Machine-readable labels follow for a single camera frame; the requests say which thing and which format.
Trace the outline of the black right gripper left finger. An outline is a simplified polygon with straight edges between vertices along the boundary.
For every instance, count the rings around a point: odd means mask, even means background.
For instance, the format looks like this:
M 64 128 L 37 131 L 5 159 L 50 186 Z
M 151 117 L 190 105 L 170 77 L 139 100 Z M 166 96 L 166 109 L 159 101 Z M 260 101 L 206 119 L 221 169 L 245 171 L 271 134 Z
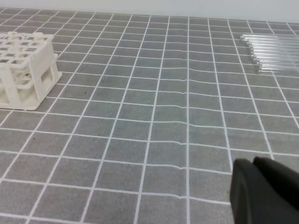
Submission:
M 299 205 L 291 205 L 267 182 L 253 161 L 236 159 L 230 187 L 236 224 L 297 224 Z

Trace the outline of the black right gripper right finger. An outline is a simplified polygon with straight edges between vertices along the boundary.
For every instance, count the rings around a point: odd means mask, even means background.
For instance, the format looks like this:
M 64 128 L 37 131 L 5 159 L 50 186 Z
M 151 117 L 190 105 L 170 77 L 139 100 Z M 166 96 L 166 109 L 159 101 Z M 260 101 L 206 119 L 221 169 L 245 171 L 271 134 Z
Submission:
M 253 164 L 272 188 L 289 204 L 299 204 L 299 174 L 287 166 L 266 157 L 255 157 Z

